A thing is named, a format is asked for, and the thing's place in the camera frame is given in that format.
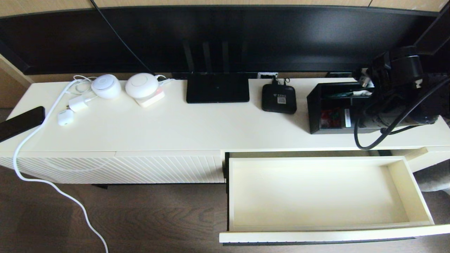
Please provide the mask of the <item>black compartment organizer box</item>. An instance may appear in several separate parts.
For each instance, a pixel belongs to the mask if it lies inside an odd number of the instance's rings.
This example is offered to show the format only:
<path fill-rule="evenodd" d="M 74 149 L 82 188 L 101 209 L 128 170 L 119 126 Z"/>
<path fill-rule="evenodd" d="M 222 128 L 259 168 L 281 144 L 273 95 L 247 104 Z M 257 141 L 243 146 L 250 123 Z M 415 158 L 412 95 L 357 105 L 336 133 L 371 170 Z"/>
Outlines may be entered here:
<path fill-rule="evenodd" d="M 330 93 L 342 93 L 364 90 L 357 82 L 320 83 L 307 96 L 309 127 L 311 134 L 353 134 L 355 116 L 359 109 L 371 100 L 370 97 L 348 97 L 342 99 L 324 99 Z M 389 100 L 392 102 L 394 120 L 406 109 L 406 101 L 398 96 Z M 340 109 L 341 128 L 321 128 L 320 115 L 322 110 Z M 358 128 L 358 133 L 373 133 L 383 128 Z"/>

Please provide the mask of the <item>cream ribbed drawer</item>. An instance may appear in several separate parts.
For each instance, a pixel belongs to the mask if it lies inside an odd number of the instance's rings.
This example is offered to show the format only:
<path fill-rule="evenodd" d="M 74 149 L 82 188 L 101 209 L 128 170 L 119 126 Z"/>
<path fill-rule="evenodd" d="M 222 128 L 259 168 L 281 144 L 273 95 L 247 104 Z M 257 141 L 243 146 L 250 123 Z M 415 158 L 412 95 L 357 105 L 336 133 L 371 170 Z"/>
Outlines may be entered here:
<path fill-rule="evenodd" d="M 372 151 L 231 152 L 224 245 L 328 244 L 450 234 L 404 156 Z"/>

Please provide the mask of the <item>white slatted cabinet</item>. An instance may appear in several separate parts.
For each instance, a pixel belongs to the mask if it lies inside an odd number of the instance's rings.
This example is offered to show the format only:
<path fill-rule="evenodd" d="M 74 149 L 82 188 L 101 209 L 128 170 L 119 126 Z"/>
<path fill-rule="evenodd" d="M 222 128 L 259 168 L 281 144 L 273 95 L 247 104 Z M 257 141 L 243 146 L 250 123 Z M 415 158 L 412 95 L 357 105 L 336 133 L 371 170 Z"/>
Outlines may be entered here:
<path fill-rule="evenodd" d="M 127 93 L 95 98 L 58 125 L 73 98 L 65 94 L 37 134 L 21 148 L 21 173 L 55 183 L 223 183 L 226 153 L 300 157 L 376 156 L 358 150 L 352 134 L 311 135 L 307 95 L 318 83 L 350 78 L 291 79 L 293 115 L 265 112 L 268 79 L 249 80 L 246 103 L 188 104 L 186 81 L 163 86 L 165 96 L 140 107 Z"/>

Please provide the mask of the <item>black set-top box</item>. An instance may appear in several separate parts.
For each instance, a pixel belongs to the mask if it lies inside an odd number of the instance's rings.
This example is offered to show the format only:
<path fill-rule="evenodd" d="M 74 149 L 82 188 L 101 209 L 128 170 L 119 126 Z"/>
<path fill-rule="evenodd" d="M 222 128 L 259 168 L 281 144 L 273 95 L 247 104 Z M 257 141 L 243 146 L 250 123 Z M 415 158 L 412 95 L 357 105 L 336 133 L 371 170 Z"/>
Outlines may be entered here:
<path fill-rule="evenodd" d="M 294 114 L 297 112 L 296 91 L 289 85 L 265 84 L 261 107 L 267 112 Z"/>

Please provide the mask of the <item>black flat TV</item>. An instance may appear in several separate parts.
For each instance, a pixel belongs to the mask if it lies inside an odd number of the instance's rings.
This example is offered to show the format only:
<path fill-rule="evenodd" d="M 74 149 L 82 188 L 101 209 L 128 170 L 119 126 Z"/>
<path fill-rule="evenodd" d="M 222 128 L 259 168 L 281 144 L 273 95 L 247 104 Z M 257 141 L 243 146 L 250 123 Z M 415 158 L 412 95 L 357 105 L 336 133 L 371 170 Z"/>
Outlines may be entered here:
<path fill-rule="evenodd" d="M 66 73 L 354 70 L 413 45 L 437 12 L 332 6 L 149 6 L 0 18 L 0 54 L 26 75 Z"/>

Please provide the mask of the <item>black router with antennas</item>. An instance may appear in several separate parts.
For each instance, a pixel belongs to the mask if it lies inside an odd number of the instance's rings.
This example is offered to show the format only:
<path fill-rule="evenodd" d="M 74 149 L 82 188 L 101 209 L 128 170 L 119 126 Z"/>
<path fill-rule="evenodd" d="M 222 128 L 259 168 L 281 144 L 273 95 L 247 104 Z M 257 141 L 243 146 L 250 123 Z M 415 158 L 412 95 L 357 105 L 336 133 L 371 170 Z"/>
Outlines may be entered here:
<path fill-rule="evenodd" d="M 246 103 L 250 101 L 249 79 L 246 73 L 230 72 L 229 43 L 221 43 L 223 72 L 212 72 L 212 60 L 209 42 L 204 42 L 202 48 L 207 71 L 194 71 L 194 60 L 188 41 L 183 41 L 183 48 L 189 74 L 185 100 L 188 104 L 206 103 Z"/>

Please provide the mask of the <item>white box with pink edge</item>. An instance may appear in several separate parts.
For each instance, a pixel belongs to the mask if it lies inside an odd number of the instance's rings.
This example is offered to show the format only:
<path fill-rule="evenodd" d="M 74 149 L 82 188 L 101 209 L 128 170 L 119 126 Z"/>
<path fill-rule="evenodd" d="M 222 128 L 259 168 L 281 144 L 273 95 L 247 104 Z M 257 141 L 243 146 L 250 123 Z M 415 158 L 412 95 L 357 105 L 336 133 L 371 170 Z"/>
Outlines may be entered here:
<path fill-rule="evenodd" d="M 144 97 L 144 98 L 140 98 L 140 99 L 135 99 L 135 102 L 142 108 L 146 108 L 151 106 L 152 104 L 160 101 L 162 98 L 164 98 L 165 93 L 163 91 L 163 88 L 160 87 L 158 88 L 153 94 L 151 94 L 150 96 Z"/>

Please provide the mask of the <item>white dome device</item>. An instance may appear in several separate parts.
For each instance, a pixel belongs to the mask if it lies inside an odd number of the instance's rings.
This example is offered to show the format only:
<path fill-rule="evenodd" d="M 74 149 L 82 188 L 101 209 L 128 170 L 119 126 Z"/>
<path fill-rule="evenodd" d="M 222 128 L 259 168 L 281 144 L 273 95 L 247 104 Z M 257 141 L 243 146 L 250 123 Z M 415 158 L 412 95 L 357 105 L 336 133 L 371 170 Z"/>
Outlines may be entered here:
<path fill-rule="evenodd" d="M 153 95 L 159 88 L 160 75 L 138 73 L 130 77 L 125 84 L 126 93 L 133 99 L 143 99 Z"/>

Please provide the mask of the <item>white round smart speaker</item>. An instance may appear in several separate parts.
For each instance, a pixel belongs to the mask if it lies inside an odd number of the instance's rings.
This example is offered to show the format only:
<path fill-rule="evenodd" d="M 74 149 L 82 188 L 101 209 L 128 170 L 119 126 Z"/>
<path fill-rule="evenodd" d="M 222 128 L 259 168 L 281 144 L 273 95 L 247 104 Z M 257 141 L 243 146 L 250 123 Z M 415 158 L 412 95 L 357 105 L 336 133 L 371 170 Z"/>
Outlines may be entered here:
<path fill-rule="evenodd" d="M 104 74 L 93 80 L 91 89 L 100 98 L 114 99 L 121 93 L 122 86 L 116 76 Z"/>

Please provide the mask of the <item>white charger adapter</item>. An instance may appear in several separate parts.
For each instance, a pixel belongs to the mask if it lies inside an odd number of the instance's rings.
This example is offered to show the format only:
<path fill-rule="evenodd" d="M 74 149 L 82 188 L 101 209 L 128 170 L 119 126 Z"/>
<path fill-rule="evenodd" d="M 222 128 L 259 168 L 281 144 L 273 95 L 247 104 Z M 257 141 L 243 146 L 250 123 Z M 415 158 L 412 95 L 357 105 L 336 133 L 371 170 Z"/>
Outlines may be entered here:
<path fill-rule="evenodd" d="M 79 112 L 88 108 L 88 105 L 83 96 L 77 96 L 69 100 L 68 108 L 73 112 Z"/>

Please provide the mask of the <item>white earbud case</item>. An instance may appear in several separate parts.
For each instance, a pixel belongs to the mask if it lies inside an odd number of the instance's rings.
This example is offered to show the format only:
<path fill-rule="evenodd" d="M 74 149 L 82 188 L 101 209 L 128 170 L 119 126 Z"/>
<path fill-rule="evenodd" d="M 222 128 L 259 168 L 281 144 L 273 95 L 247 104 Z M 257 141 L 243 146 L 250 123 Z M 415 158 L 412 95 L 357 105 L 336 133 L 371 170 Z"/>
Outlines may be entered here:
<path fill-rule="evenodd" d="M 70 109 L 63 110 L 57 115 L 58 125 L 60 126 L 69 125 L 74 122 L 74 118 L 75 118 L 74 111 Z"/>

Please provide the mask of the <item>black smartphone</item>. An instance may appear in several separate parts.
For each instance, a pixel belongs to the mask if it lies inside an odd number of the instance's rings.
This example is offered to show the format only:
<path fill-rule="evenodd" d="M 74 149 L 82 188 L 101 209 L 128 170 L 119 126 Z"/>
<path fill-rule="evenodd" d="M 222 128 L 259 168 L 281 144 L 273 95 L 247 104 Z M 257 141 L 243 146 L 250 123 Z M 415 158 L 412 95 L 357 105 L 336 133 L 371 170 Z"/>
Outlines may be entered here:
<path fill-rule="evenodd" d="M 0 123 L 0 143 L 38 127 L 45 118 L 45 108 L 39 106 Z"/>

